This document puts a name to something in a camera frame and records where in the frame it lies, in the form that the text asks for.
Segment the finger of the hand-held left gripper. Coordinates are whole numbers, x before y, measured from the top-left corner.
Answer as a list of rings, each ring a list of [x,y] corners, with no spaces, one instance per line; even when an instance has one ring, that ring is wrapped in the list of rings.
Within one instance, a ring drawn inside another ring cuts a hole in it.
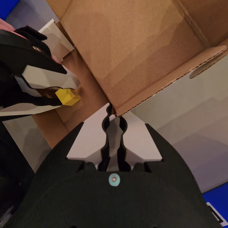
[[[23,92],[35,97],[41,97],[37,89],[76,90],[81,84],[79,79],[69,69],[64,69],[67,71],[66,74],[27,65],[22,75],[15,76],[15,79]]]
[[[16,96],[2,99],[1,102],[0,117],[39,114],[62,106],[58,98],[46,96]]]

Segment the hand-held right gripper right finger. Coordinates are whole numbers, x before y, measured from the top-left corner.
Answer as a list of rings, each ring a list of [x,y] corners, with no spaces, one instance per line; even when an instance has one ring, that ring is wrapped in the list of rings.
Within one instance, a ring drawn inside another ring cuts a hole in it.
[[[130,172],[137,163],[162,160],[144,121],[132,112],[127,112],[120,117],[119,127],[123,131],[117,150],[119,171]]]

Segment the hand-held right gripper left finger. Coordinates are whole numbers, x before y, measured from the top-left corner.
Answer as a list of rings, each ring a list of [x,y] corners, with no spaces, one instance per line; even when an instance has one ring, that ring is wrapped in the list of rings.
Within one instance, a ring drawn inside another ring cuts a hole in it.
[[[110,154],[106,131],[110,126],[111,114],[112,104],[107,103],[84,121],[67,159],[92,162],[98,171],[107,171]]]

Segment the yellow cube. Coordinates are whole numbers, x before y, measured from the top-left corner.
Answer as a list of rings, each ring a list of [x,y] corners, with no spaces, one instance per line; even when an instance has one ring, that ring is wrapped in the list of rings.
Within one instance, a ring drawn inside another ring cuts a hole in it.
[[[72,106],[81,99],[81,96],[77,91],[72,91],[71,89],[59,89],[55,92],[58,99],[61,101],[62,105]]]

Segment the white cardboard box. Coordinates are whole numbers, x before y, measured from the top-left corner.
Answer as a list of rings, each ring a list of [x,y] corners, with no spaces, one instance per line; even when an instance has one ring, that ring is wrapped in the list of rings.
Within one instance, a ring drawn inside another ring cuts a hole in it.
[[[74,43],[81,100],[33,115],[54,148],[107,102],[117,116],[228,54],[227,0],[47,0]]]

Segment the person's left hand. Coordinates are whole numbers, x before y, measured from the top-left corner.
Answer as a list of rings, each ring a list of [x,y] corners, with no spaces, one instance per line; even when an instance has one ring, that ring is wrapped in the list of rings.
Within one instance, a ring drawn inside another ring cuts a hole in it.
[[[5,22],[2,19],[0,19],[0,29],[16,34],[14,32],[15,31],[15,28],[12,27],[10,24],[8,24],[7,22]]]

